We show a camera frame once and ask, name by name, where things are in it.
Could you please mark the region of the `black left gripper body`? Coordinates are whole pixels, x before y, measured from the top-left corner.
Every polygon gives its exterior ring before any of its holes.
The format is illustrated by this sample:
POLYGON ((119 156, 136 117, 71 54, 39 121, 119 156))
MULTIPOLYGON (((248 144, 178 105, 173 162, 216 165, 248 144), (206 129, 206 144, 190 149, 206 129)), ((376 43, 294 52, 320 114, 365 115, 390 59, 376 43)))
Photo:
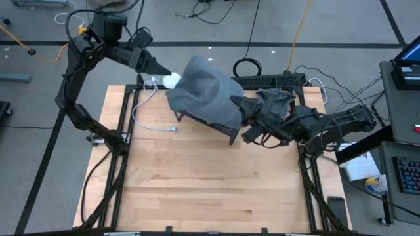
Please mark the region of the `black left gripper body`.
POLYGON ((140 47, 126 48, 123 55, 123 64, 135 71, 145 71, 148 61, 148 51, 140 47))

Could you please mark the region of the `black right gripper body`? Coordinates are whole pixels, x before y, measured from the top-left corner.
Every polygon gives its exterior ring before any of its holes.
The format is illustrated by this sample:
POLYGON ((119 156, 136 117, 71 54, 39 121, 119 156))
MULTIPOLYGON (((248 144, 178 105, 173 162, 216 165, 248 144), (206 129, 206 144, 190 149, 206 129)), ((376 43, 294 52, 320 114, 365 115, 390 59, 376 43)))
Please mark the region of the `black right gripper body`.
POLYGON ((261 104, 258 104, 257 110, 252 114, 248 115, 247 123, 250 127, 262 126, 264 132, 272 132, 276 126, 281 125, 284 119, 276 117, 274 114, 264 110, 261 104))

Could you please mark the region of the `grey baseball cap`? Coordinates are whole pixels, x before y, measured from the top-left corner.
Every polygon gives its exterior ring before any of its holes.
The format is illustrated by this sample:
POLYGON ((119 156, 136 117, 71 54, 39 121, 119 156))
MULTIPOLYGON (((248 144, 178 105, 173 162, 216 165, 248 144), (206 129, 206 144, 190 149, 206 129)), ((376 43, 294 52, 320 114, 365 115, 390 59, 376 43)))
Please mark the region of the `grey baseball cap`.
POLYGON ((280 88, 259 89, 256 92, 257 103, 261 104, 264 110, 284 119, 287 116, 289 105, 296 97, 280 88))

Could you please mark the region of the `pile of dark cloths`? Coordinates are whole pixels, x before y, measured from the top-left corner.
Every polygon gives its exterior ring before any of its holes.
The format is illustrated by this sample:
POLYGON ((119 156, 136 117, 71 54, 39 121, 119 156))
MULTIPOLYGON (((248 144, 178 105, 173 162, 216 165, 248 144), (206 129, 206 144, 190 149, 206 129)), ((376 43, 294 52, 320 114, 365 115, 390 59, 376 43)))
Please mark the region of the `pile of dark cloths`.
POLYGON ((186 111, 208 123, 241 127, 242 115, 231 96, 244 96, 244 89, 201 56, 187 63, 180 81, 167 92, 173 111, 186 111))

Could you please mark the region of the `white round-topped lamp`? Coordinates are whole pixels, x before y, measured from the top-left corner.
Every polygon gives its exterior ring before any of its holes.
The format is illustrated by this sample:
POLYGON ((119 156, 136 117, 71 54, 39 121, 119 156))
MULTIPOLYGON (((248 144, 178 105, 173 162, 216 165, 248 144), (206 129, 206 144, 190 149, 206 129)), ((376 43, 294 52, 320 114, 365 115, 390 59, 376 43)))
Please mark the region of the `white round-topped lamp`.
POLYGON ((165 88, 174 89, 180 80, 181 76, 176 72, 172 72, 170 75, 163 77, 162 83, 165 88))

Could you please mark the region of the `black perforated metal shelf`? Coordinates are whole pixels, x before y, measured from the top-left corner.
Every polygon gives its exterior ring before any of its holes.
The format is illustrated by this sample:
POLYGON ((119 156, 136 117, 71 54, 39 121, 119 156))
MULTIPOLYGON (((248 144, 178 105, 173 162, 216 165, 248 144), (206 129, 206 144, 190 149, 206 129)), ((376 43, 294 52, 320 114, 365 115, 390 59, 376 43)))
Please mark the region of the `black perforated metal shelf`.
POLYGON ((192 114, 190 114, 186 111, 174 111, 174 114, 175 114, 175 117, 177 118, 178 122, 182 121, 182 118, 184 116, 186 116, 186 117, 189 117, 189 118, 191 118, 195 121, 198 121, 199 123, 201 123, 201 124, 203 124, 207 127, 210 127, 214 130, 217 130, 217 131, 229 136, 230 137, 230 140, 229 140, 229 145, 230 146, 233 145, 233 143, 234 143, 234 141, 235 141, 235 139, 236 139, 236 137, 237 137, 237 135, 240 131, 239 129, 230 128, 230 127, 227 127, 227 126, 225 126, 223 124, 220 124, 220 123, 209 123, 209 122, 207 122, 203 119, 200 119, 200 118, 198 118, 198 117, 196 117, 196 116, 194 116, 194 115, 192 115, 192 114))

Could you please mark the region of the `long black perforated box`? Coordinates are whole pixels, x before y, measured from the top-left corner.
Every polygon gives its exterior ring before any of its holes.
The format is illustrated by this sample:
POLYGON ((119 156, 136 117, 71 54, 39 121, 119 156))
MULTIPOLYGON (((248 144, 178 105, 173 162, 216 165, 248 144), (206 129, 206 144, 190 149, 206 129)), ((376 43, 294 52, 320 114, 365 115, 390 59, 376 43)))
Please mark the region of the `long black perforated box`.
POLYGON ((233 77, 232 79, 245 90, 301 87, 306 83, 303 73, 233 77))

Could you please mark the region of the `black beam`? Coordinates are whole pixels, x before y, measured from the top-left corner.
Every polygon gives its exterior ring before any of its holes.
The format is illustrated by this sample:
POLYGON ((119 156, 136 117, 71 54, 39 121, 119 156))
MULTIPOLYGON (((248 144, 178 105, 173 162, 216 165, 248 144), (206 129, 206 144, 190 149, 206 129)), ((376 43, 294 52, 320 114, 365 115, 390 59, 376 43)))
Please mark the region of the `black beam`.
POLYGON ((368 137, 342 149, 341 151, 338 151, 336 153, 337 162, 342 164, 350 161, 361 154, 377 148, 380 143, 384 141, 394 141, 391 125, 388 125, 368 137))

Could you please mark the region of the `black smartphone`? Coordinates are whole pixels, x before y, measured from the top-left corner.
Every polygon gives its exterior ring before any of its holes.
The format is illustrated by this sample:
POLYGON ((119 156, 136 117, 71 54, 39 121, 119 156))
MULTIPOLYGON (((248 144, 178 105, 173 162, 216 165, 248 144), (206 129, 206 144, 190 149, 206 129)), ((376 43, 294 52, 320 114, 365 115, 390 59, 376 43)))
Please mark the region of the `black smartphone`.
POLYGON ((347 210, 345 200, 342 197, 328 197, 327 204, 339 221, 348 227, 347 210))

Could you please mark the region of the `white and yellow can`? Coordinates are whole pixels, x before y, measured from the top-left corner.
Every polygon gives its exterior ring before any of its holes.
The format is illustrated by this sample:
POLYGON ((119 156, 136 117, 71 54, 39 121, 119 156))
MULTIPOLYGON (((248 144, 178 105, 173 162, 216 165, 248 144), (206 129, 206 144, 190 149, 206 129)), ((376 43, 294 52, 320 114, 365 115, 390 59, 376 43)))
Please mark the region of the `white and yellow can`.
POLYGON ((387 177, 385 174, 367 178, 364 182, 365 188, 370 193, 384 193, 388 191, 387 177))

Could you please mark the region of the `grey desk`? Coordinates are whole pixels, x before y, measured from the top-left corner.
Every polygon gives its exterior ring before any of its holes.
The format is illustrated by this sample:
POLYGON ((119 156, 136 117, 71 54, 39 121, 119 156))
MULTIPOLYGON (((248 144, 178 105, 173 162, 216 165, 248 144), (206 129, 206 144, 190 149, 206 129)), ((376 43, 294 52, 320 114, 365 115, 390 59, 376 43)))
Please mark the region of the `grey desk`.
POLYGON ((391 62, 379 63, 393 137, 397 142, 420 146, 420 90, 398 90, 392 78, 391 62))

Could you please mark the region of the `black box device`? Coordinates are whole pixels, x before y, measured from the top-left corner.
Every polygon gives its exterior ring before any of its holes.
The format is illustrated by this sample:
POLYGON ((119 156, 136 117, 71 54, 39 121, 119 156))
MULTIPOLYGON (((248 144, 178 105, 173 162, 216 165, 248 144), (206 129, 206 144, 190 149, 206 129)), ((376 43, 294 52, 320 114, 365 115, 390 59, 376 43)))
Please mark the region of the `black box device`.
POLYGON ((420 90, 420 65, 396 66, 391 75, 398 90, 420 90))

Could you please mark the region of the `black keyboard with coloured keys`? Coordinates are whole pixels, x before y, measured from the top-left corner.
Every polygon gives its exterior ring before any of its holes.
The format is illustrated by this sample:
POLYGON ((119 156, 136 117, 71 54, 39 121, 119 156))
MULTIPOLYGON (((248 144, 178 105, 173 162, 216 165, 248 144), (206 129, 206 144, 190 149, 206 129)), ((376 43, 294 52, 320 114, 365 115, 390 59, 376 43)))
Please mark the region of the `black keyboard with coloured keys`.
POLYGON ((397 182, 402 193, 420 195, 420 158, 392 158, 397 182))

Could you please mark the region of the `black laptop with lit screen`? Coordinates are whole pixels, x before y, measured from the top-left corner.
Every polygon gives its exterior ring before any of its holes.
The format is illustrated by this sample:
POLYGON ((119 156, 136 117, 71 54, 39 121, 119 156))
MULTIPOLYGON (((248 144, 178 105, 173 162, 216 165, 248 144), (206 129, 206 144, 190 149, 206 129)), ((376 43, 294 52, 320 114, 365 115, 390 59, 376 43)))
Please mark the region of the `black laptop with lit screen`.
POLYGON ((420 35, 398 54, 394 61, 398 64, 420 65, 420 35))

